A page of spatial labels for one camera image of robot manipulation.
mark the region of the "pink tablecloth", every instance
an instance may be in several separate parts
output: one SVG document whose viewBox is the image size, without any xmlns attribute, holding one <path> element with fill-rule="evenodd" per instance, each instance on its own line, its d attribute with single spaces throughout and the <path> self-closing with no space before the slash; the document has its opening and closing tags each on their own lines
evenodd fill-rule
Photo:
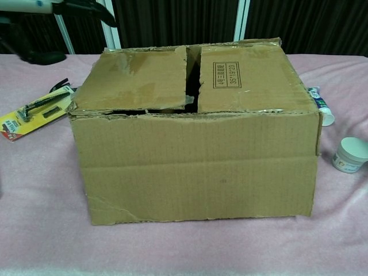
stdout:
<svg viewBox="0 0 368 276">
<path fill-rule="evenodd" d="M 41 67 L 0 55 L 0 114 L 98 56 Z M 368 275 L 368 166 L 331 166 L 340 139 L 368 140 L 368 59 L 289 56 L 336 116 L 323 128 L 312 217 L 90 225 L 68 120 L 0 140 L 0 275 Z"/>
</svg>

